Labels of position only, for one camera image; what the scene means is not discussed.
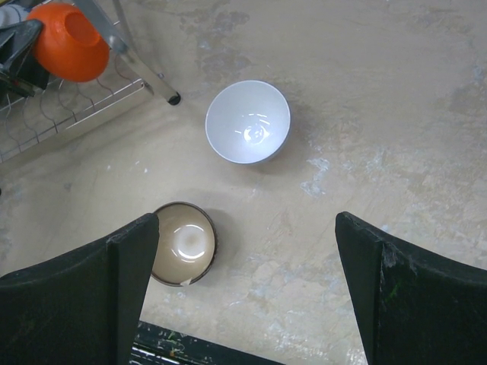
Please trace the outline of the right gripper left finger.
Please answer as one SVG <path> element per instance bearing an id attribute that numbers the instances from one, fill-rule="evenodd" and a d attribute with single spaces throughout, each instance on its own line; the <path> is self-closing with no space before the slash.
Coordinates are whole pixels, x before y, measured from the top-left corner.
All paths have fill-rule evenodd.
<path id="1" fill-rule="evenodd" d="M 3 364 L 128 364 L 159 241 L 144 214 L 1 278 Z"/>

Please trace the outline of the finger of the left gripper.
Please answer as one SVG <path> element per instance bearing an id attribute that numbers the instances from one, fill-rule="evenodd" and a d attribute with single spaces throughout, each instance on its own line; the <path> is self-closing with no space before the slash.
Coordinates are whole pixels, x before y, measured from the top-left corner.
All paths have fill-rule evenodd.
<path id="1" fill-rule="evenodd" d="M 9 92 L 33 97 L 46 89 L 49 72 L 33 56 L 43 23 L 33 19 L 1 28 L 1 98 Z"/>

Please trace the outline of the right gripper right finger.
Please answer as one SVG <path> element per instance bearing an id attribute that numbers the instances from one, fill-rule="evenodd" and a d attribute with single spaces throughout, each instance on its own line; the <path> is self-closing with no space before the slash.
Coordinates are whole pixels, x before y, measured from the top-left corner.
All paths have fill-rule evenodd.
<path id="1" fill-rule="evenodd" d="M 484 364 L 486 272 L 342 212 L 336 242 L 369 364 Z"/>

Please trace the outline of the orange plastic bowl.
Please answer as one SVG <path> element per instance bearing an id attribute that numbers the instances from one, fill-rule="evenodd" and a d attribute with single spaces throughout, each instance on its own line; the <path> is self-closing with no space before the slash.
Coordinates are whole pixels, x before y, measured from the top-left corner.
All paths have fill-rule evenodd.
<path id="1" fill-rule="evenodd" d="M 36 6 L 27 19 L 43 23 L 33 56 L 49 73 L 84 83 L 106 69 L 110 48 L 79 8 L 50 2 Z"/>

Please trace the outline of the blue floral ceramic bowl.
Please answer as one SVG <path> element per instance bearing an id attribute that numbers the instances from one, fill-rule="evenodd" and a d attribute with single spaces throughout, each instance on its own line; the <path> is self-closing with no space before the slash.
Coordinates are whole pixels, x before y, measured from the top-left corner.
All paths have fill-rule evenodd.
<path id="1" fill-rule="evenodd" d="M 20 5 L 2 5 L 0 9 L 0 27 L 7 27 L 25 21 L 30 9 Z"/>

